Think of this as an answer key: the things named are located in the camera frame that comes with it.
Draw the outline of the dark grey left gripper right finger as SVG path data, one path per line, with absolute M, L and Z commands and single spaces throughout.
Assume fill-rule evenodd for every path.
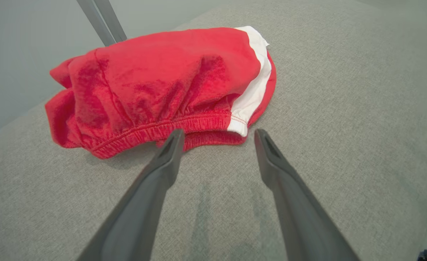
M 358 261 L 359 257 L 264 129 L 254 133 L 263 183 L 273 192 L 289 261 Z

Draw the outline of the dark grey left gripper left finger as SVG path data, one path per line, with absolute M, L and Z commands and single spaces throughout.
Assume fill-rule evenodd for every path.
M 175 183 L 185 134 L 174 130 L 144 167 L 91 241 L 79 261 L 149 261 L 162 205 Z

